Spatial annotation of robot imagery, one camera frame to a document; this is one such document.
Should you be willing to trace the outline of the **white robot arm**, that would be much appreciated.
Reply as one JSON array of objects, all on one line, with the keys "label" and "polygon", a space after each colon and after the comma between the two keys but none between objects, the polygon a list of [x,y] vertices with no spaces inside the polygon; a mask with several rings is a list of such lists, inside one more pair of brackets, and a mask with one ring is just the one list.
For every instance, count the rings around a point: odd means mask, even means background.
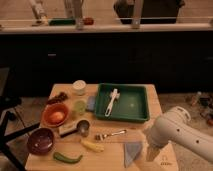
[{"label": "white robot arm", "polygon": [[190,120],[189,112],[180,106],[159,115],[146,133],[149,146],[162,149],[172,141],[213,163],[213,137],[188,126]]}]

